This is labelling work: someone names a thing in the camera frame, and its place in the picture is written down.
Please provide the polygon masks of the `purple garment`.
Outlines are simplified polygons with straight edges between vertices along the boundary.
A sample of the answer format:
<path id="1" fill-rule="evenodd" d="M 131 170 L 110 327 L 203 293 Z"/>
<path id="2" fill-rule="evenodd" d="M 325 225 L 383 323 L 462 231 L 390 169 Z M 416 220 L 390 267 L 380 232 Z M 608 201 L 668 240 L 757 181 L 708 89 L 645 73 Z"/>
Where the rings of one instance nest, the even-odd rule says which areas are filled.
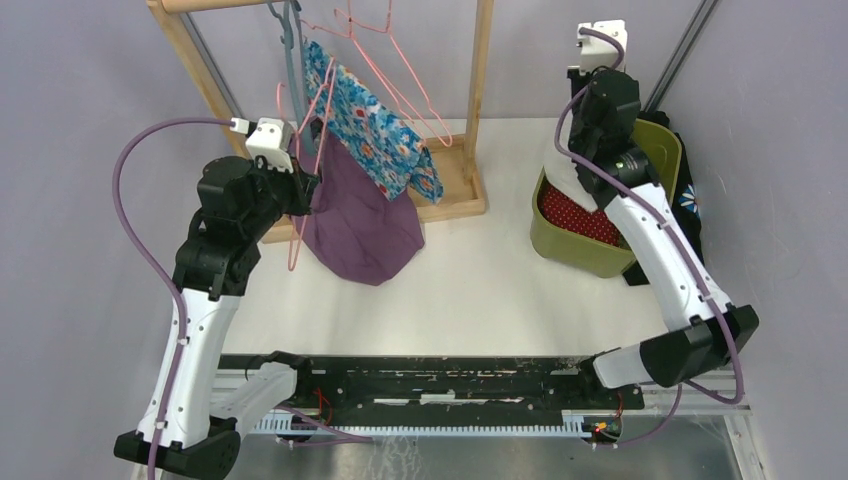
<path id="1" fill-rule="evenodd" d="M 391 280 L 425 246 L 411 198 L 387 199 L 332 133 L 321 176 L 312 213 L 295 219 L 306 246 L 344 280 L 371 286 Z"/>

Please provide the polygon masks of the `white garment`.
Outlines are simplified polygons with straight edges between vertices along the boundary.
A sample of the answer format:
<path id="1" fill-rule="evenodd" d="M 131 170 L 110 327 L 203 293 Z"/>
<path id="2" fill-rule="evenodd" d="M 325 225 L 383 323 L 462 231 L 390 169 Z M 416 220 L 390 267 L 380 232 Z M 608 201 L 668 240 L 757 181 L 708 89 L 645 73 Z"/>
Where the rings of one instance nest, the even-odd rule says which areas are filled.
<path id="1" fill-rule="evenodd" d="M 548 183 L 556 190 L 589 213 L 598 210 L 595 200 L 578 179 L 577 164 L 559 152 L 553 143 L 544 150 L 542 166 Z"/>

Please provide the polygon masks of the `blue floral garment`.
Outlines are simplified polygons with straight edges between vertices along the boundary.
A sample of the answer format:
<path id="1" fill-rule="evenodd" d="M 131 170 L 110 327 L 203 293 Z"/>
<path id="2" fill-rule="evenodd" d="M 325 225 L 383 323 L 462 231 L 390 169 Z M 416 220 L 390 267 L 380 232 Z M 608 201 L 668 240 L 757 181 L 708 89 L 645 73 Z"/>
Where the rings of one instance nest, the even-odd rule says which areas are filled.
<path id="1" fill-rule="evenodd" d="M 389 200 L 413 189 L 431 204 L 444 185 L 425 141 L 319 43 L 303 43 L 303 76 L 313 113 Z"/>

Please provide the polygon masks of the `red polka dot skirt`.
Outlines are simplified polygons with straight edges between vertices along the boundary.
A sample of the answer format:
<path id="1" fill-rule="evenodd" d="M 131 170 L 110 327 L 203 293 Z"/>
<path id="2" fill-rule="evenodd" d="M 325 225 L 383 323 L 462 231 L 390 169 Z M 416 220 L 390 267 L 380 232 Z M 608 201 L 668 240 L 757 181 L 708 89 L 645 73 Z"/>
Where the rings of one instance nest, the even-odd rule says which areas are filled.
<path id="1" fill-rule="evenodd" d="M 604 212 L 586 210 L 548 183 L 543 184 L 537 203 L 543 218 L 559 229 L 614 247 L 621 244 L 620 232 Z"/>

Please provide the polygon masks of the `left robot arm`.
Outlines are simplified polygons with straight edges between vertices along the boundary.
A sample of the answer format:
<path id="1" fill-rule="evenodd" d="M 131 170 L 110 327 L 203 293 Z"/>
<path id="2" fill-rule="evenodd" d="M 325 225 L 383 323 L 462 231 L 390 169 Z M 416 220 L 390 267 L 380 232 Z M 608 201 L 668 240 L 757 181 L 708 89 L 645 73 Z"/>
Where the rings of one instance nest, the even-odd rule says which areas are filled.
<path id="1" fill-rule="evenodd" d="M 308 213 L 315 179 L 263 157 L 215 159 L 203 169 L 201 206 L 167 276 L 173 318 L 154 392 L 138 426 L 119 435 L 114 455 L 192 479 L 223 479 L 244 437 L 276 405 L 299 407 L 315 391 L 302 356 L 274 352 L 223 400 L 212 399 L 223 343 L 248 279 L 258 243 L 286 215 Z"/>

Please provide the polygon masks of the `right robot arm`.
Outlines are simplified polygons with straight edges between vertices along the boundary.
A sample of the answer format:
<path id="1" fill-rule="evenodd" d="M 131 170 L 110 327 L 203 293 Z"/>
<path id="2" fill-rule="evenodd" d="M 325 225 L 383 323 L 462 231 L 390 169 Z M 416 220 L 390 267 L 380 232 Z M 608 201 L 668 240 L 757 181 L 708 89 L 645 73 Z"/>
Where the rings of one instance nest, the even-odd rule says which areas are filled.
<path id="1" fill-rule="evenodd" d="M 595 356 L 577 382 L 591 408 L 618 387 L 652 382 L 693 386 L 696 377 L 731 365 L 759 326 L 749 305 L 737 306 L 716 284 L 681 230 L 647 152 L 633 137 L 641 109 L 638 83 L 599 67 L 572 99 L 568 144 L 585 191 L 623 235 L 660 305 L 666 332 Z"/>

